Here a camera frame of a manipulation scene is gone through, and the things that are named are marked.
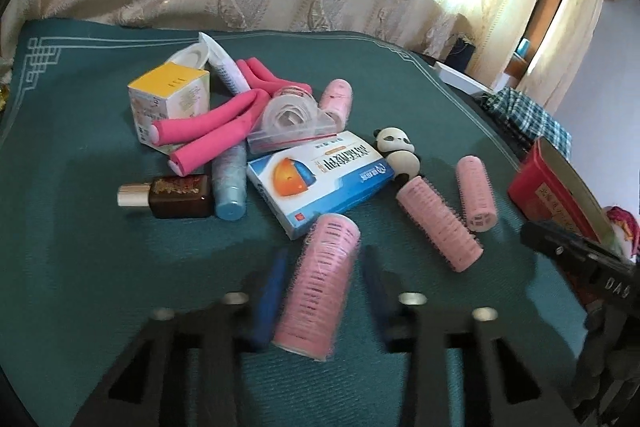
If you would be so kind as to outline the brown cosmetic bottle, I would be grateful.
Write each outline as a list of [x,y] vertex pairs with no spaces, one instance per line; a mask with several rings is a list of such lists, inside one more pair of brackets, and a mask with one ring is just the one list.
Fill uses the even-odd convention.
[[151,182],[124,184],[119,208],[149,210],[156,219],[207,218],[212,214],[212,181],[206,174],[157,176]]

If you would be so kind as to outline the light blue glitter tube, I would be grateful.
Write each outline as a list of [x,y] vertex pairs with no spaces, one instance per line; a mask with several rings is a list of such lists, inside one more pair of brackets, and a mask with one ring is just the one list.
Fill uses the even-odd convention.
[[246,144],[225,150],[212,161],[215,215],[224,221],[238,221],[246,211]]

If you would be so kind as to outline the pink foam curler rod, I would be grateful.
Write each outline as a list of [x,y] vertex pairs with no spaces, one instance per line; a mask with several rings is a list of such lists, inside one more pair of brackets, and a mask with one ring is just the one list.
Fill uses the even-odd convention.
[[269,94],[275,94],[288,84],[286,80],[274,75],[256,57],[251,57],[248,60],[237,60],[236,66],[242,72],[250,89],[260,89]]
[[169,155],[169,167],[177,176],[189,176],[243,142],[269,101],[265,90],[250,89],[200,116],[154,120],[149,136],[154,145],[180,144]]

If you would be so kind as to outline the panda figurine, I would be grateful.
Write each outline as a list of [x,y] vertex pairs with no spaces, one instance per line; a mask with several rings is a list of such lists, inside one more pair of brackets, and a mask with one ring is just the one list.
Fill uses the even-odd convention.
[[419,176],[421,158],[408,134],[396,127],[376,129],[373,132],[375,148],[387,161],[394,173],[394,183],[399,187]]

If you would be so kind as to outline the blue white medicine box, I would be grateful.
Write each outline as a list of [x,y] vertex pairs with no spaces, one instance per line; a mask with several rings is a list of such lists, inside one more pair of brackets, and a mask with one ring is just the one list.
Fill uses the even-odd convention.
[[394,176],[381,153],[350,131],[253,159],[246,173],[289,239],[325,213],[359,205]]

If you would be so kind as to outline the yellow white carton box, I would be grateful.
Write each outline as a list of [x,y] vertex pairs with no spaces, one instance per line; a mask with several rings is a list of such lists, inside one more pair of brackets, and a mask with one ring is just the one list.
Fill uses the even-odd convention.
[[209,72],[167,62],[128,84],[132,119],[139,141],[169,155],[179,144],[154,145],[150,127],[157,119],[200,116],[209,110]]

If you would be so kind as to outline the clear tape dispenser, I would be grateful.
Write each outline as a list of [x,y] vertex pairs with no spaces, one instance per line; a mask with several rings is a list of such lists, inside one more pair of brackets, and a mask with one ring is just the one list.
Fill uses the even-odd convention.
[[336,122],[311,94],[289,87],[273,95],[246,141],[250,153],[259,156],[337,133]]

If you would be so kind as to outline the red tin box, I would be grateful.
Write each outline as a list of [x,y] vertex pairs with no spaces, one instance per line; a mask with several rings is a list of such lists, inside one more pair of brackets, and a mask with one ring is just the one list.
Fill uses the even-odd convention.
[[543,136],[534,141],[508,195],[532,221],[552,220],[604,247],[615,235],[603,207],[570,162]]

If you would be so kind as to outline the green table mat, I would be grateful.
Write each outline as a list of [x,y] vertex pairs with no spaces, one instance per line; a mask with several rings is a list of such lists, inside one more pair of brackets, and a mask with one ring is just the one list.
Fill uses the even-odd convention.
[[[157,220],[117,206],[122,184],[167,169],[138,141],[128,84],[196,38],[78,20],[36,20],[18,37],[1,123],[1,365],[41,426],[70,425],[152,311],[204,307],[288,243],[256,192],[235,222]],[[518,239],[522,218],[506,194],[518,163],[495,132],[420,57],[365,36],[257,31],[219,42],[317,91],[347,80],[350,130],[369,138],[378,128],[404,129],[424,176],[451,206],[459,202],[458,160],[484,161],[499,222],[480,236],[483,256],[461,274],[399,208],[392,188],[349,217],[384,267],[433,307],[495,308],[516,351],[567,392],[584,311],[555,266]]]

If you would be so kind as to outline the plaid folded cloth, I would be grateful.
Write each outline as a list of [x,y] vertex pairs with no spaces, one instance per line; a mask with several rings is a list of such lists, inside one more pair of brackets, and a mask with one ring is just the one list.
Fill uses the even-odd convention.
[[480,97],[480,108],[496,124],[508,129],[526,148],[531,148],[538,138],[544,138],[570,160],[570,132],[523,92],[505,87],[496,93],[484,94]]

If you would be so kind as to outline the white power strip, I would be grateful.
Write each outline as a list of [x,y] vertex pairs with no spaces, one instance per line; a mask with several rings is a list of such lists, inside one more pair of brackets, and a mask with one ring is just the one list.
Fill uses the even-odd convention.
[[463,74],[463,72],[458,72],[457,69],[451,68],[444,63],[436,62],[433,68],[442,82],[469,96],[480,96],[492,93],[492,90],[484,86],[483,83]]

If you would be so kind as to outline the white tube sachet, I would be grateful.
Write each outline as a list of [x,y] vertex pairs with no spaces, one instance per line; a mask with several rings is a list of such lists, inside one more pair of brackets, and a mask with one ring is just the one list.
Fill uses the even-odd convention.
[[207,62],[233,95],[250,91],[250,85],[228,52],[211,36],[200,32],[198,38],[208,49]]

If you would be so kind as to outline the white round lid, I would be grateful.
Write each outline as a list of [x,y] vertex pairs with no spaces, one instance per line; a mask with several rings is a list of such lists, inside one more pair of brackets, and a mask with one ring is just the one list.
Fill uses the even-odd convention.
[[204,43],[193,43],[179,50],[168,58],[167,63],[172,63],[194,69],[204,69],[208,61],[208,47]]

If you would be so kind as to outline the small pink hair roller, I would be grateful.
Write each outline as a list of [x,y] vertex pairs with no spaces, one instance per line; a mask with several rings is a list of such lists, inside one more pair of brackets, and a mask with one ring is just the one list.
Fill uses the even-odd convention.
[[335,122],[338,132],[345,130],[352,110],[352,86],[345,79],[334,79],[324,89],[319,107]]

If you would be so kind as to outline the blue cup on sill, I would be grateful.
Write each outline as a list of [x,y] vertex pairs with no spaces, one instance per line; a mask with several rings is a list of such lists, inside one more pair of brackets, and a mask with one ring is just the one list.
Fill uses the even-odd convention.
[[519,57],[525,58],[530,46],[530,41],[523,37],[521,38],[518,46],[516,47],[515,53],[518,54]]

